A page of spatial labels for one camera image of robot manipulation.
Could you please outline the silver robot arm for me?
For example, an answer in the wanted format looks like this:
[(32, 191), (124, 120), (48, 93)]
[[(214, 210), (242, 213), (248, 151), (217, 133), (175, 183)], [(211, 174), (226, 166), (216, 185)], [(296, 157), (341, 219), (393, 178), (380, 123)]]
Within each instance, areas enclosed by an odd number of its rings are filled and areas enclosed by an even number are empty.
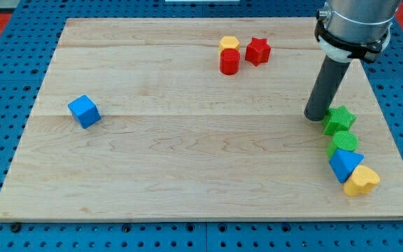
[(337, 39), (373, 43), (387, 33), (399, 5), (400, 0), (326, 0), (317, 18)]

